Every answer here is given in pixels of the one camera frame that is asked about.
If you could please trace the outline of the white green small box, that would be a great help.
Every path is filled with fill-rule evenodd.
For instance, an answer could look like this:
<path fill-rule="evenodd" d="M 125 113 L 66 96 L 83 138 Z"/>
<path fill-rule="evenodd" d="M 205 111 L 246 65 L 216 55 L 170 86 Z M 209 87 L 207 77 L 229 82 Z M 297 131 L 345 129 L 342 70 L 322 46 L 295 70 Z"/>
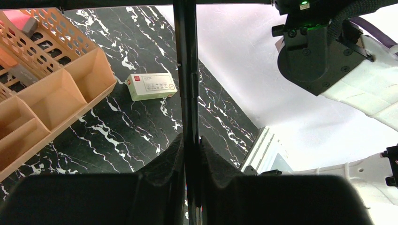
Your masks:
<path fill-rule="evenodd" d="M 171 73 L 130 74 L 125 83 L 133 101 L 169 98 L 177 93 Z"/>

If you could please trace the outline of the aluminium frame rail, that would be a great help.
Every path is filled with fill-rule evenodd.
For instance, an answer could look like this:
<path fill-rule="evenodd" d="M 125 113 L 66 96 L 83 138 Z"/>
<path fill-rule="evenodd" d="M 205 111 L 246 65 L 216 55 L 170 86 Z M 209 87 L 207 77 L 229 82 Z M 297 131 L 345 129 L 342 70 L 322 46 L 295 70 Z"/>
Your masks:
<path fill-rule="evenodd" d="M 259 175 L 279 170 L 293 172 L 289 153 L 269 126 L 262 127 L 239 170 L 247 175 Z"/>

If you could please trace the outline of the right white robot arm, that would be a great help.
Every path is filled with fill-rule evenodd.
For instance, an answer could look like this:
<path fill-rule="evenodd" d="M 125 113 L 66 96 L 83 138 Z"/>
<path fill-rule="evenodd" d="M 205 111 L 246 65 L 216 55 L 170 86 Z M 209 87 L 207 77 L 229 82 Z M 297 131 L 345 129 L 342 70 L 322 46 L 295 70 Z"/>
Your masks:
<path fill-rule="evenodd" d="M 282 76 L 315 96 L 346 104 L 398 128 L 398 46 L 361 16 L 393 0 L 273 0 L 285 24 L 277 65 Z"/>

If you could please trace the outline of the black pink folding umbrella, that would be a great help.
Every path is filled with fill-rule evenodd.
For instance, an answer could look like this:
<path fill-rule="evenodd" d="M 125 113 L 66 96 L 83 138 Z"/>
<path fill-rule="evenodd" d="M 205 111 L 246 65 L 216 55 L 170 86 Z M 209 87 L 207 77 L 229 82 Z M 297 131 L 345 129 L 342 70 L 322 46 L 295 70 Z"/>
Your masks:
<path fill-rule="evenodd" d="M 178 74 L 182 79 L 182 111 L 184 145 L 184 188 L 188 189 L 188 205 L 191 224 L 203 224 L 201 204 L 202 178 L 199 136 L 199 80 L 196 2 L 176 0 L 173 2 L 177 26 Z"/>

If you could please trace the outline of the pink grey eraser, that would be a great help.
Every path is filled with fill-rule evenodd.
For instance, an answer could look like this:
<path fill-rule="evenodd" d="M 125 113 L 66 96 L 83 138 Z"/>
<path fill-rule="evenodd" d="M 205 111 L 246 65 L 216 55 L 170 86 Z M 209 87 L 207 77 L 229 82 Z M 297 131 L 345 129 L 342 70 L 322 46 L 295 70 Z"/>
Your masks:
<path fill-rule="evenodd" d="M 16 28 L 29 38 L 33 36 L 38 28 L 38 21 L 20 10 L 6 10 L 3 13 Z"/>

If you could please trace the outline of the orange plastic desk organizer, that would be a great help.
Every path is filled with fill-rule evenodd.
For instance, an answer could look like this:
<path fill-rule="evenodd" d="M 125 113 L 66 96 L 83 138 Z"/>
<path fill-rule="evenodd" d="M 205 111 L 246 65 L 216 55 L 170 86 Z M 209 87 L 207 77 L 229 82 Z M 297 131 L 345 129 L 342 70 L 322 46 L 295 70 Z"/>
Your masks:
<path fill-rule="evenodd" d="M 71 126 L 116 85 L 105 52 L 55 8 L 23 9 L 38 23 L 33 40 L 0 13 L 0 46 L 38 81 L 0 88 L 0 178 L 4 180 Z"/>

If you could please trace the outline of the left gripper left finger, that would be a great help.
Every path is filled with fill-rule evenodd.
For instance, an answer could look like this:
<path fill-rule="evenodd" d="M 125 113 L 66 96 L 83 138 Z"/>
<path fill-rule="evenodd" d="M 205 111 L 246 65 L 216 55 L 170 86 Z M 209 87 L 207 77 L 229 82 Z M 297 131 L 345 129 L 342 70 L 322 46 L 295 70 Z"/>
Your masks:
<path fill-rule="evenodd" d="M 182 135 L 134 173 L 29 176 L 0 208 L 3 225 L 181 225 L 183 217 Z"/>

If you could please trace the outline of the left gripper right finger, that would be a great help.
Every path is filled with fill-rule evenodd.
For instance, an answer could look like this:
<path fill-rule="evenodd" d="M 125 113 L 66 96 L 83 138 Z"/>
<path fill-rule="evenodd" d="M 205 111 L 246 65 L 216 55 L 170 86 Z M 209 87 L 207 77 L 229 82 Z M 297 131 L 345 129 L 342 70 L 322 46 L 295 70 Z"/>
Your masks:
<path fill-rule="evenodd" d="M 355 189 L 333 175 L 246 175 L 201 138 L 206 225 L 369 225 Z"/>

